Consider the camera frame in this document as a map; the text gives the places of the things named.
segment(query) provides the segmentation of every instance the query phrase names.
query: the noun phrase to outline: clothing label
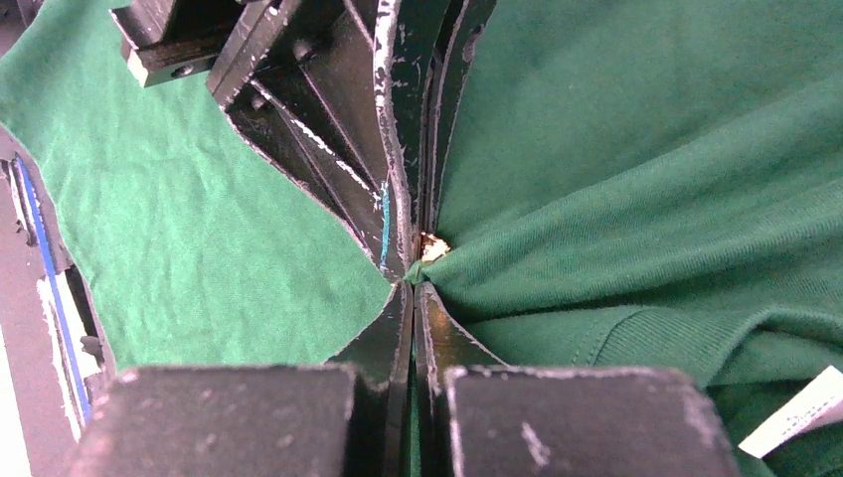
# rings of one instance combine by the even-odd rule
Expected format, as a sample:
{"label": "clothing label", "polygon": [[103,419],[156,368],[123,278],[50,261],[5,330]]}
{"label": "clothing label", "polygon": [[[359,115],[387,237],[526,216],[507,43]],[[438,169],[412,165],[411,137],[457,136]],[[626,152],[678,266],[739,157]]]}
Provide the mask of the clothing label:
{"label": "clothing label", "polygon": [[738,447],[763,458],[794,435],[843,420],[843,373],[829,366]]}

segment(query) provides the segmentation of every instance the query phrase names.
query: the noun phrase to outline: blue stripe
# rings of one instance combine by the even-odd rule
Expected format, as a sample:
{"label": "blue stripe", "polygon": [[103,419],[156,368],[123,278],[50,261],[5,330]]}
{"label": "blue stripe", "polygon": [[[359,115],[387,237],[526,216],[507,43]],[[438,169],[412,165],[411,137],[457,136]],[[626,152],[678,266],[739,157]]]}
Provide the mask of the blue stripe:
{"label": "blue stripe", "polygon": [[24,180],[24,189],[26,190],[27,201],[29,202],[30,210],[32,211],[32,222],[35,223],[35,236],[38,239],[38,249],[41,251],[41,260],[44,261],[44,268],[47,271],[47,278],[50,280],[50,288],[53,289],[53,297],[56,300],[56,312],[59,314],[59,324],[62,327],[62,338],[65,343],[65,351],[68,353],[68,361],[70,361],[71,373],[74,378],[74,385],[76,386],[77,394],[79,395],[80,407],[82,408],[82,416],[84,422],[87,422],[90,416],[90,403],[87,401],[87,393],[84,390],[84,382],[77,364],[76,350],[74,350],[73,342],[71,342],[71,330],[68,328],[68,320],[65,317],[65,308],[62,306],[62,298],[59,296],[59,284],[56,282],[56,268],[53,265],[53,255],[50,252],[50,245],[47,243],[47,234],[44,231],[44,222],[41,218],[41,210],[38,207],[38,201],[35,198],[35,189],[32,187],[32,180],[29,177],[24,161],[20,156],[15,154],[15,162],[21,168],[21,176]]}
{"label": "blue stripe", "polygon": [[387,181],[381,183],[381,197],[384,211],[384,231],[381,234],[381,272],[387,269],[387,250],[390,248],[390,187]]}

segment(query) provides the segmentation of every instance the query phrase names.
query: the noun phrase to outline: blue tape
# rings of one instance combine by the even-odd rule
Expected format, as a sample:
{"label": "blue tape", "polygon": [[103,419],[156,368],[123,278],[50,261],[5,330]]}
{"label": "blue tape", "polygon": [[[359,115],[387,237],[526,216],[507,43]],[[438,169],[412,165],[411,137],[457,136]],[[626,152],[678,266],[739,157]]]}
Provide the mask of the blue tape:
{"label": "blue tape", "polygon": [[56,282],[56,267],[53,265],[53,254],[50,252],[50,245],[47,243],[47,233],[44,230],[41,208],[38,206],[38,201],[35,197],[35,188],[32,187],[32,180],[29,177],[29,171],[27,171],[24,161],[19,155],[15,154],[15,162],[21,168],[27,201],[29,202],[30,211],[32,211],[32,222],[35,223],[35,237],[38,239],[38,250],[41,252],[41,260],[44,262],[47,279],[50,280],[50,288],[53,290],[53,297],[56,301],[56,313],[59,315],[59,324],[62,327],[62,339],[65,343],[65,351],[68,353],[74,386],[79,396],[83,420],[87,422],[90,416],[90,402],[88,402],[87,392],[84,390],[82,374],[80,374],[79,365],[77,364],[76,350],[74,350],[73,342],[71,342],[71,330],[68,328],[65,308],[62,306],[62,298],[59,296],[59,284]]}
{"label": "blue tape", "polygon": [[381,234],[381,271],[387,269],[387,250],[390,248],[390,186],[387,181],[381,183],[381,197],[384,211],[384,231]]}

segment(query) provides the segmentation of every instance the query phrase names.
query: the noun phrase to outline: green fabric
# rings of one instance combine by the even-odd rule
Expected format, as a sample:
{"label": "green fabric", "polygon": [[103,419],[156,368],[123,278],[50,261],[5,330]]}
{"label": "green fabric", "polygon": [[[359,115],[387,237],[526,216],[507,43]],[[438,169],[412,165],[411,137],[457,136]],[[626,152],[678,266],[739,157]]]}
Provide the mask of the green fabric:
{"label": "green fabric", "polygon": [[119,369],[318,363],[389,291],[339,224],[232,131],[204,75],[142,89],[108,8],[48,1],[0,62]]}
{"label": "green fabric", "polygon": [[[500,0],[418,263],[524,365],[679,368],[737,444],[843,367],[843,2]],[[748,476],[843,473],[843,426]]]}

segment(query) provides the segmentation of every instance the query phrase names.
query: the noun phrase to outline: white surface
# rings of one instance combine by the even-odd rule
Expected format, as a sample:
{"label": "white surface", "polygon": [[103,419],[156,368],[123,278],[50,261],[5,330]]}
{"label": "white surface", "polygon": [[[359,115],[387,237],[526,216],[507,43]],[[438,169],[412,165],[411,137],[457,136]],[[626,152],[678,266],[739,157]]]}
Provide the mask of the white surface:
{"label": "white surface", "polygon": [[0,330],[0,348],[2,348],[0,352],[0,439],[3,441],[3,445],[0,446],[0,462],[3,463],[3,475],[32,476],[2,330]]}
{"label": "white surface", "polygon": [[791,437],[843,418],[843,373],[829,366],[738,446],[761,459]]}

